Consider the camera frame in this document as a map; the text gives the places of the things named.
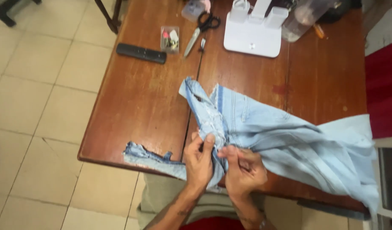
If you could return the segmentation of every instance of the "black scissors handle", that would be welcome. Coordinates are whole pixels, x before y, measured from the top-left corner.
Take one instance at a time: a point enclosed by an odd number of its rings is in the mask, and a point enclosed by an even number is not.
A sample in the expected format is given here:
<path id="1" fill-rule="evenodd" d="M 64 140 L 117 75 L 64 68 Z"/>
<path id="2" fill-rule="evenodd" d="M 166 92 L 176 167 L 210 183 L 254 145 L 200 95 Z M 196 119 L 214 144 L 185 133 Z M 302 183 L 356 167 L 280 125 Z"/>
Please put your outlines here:
<path id="1" fill-rule="evenodd" d="M 203 15 L 208 14 L 209 16 L 207 17 L 207 19 L 202 22 L 202 17 Z M 213 16 L 212 13 L 207 13 L 206 11 L 204 11 L 202 14 L 200 14 L 200 16 L 197 19 L 198 22 L 198 27 L 200 29 L 201 32 L 204 32 L 208 29 L 216 29 L 217 27 L 219 27 L 221 20 L 219 17 L 217 16 Z"/>

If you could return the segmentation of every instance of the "black remote control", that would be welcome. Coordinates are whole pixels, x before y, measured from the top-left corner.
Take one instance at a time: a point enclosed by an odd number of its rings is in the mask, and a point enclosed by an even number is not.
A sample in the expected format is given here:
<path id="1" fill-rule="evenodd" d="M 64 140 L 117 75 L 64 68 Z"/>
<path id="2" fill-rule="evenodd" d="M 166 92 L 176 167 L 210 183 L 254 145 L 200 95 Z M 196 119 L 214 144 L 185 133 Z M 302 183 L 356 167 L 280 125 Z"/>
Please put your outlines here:
<path id="1" fill-rule="evenodd" d="M 119 43 L 117 45 L 117 54 L 127 55 L 142 60 L 154 61 L 160 64 L 165 64 L 166 53 L 156 50 L 150 50 L 136 45 L 128 45 L 124 43 Z"/>

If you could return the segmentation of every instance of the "wooden table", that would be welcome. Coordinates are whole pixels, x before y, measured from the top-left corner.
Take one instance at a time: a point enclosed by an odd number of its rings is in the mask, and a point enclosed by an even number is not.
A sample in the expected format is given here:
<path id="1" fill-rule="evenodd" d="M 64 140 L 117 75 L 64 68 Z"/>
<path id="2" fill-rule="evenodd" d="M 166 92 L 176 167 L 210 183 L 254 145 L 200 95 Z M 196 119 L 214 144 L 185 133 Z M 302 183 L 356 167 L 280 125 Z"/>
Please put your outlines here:
<path id="1" fill-rule="evenodd" d="M 158 50 L 160 27 L 174 25 L 180 27 L 181 55 L 168 55 L 159 65 L 112 53 L 78 159 L 158 174 L 124 162 L 122 151 L 132 140 L 160 155 L 171 151 L 171 160 L 182 160 L 190 132 L 197 127 L 186 99 L 178 94 L 186 76 L 198 80 L 207 94 L 219 83 L 314 124 L 367 112 L 361 10 L 323 26 L 328 39 L 309 31 L 295 43 L 282 41 L 280 54 L 271 59 L 224 49 L 223 19 L 231 2 L 217 0 L 212 12 L 222 18 L 222 25 L 207 32 L 203 55 L 197 52 L 198 41 L 183 60 L 196 28 L 181 17 L 184 4 L 131 1 L 116 43 Z M 327 194 L 272 173 L 260 191 L 367 213 L 361 202 L 348 196 Z"/>

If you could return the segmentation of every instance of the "scissor blade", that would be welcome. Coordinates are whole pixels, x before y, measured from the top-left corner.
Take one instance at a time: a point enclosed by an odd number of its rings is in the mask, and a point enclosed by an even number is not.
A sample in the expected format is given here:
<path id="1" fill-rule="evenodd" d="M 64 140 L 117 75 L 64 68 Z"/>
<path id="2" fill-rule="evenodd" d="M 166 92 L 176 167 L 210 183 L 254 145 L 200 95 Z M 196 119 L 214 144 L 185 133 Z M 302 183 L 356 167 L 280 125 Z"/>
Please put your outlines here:
<path id="1" fill-rule="evenodd" d="M 190 39 L 190 41 L 189 41 L 189 43 L 188 43 L 188 45 L 186 47 L 186 50 L 184 51 L 183 57 L 187 57 L 187 55 L 189 54 L 189 52 L 192 49 L 193 45 L 195 44 L 199 34 L 200 34 L 200 29 L 196 28 L 194 33 L 193 33 L 193 35 L 192 35 L 192 38 Z"/>

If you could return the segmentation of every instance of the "jeans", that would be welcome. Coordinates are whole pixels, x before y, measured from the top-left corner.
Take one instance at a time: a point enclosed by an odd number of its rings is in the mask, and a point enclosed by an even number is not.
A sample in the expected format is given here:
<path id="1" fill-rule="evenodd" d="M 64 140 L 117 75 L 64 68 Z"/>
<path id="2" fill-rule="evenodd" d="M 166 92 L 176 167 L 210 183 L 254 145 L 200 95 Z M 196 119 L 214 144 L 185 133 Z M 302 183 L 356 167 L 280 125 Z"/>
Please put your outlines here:
<path id="1" fill-rule="evenodd" d="M 313 125 L 283 110 L 257 102 L 216 85 L 210 97 L 197 81 L 186 78 L 179 93 L 188 101 L 202 139 L 216 136 L 212 151 L 213 178 L 208 188 L 228 170 L 217 150 L 232 144 L 262 156 L 276 175 L 314 186 L 327 193 L 349 195 L 363 202 L 371 213 L 378 207 L 378 190 L 372 160 L 376 159 L 369 115 L 358 115 Z M 129 142 L 126 162 L 143 165 L 186 180 L 183 163 L 170 161 Z"/>

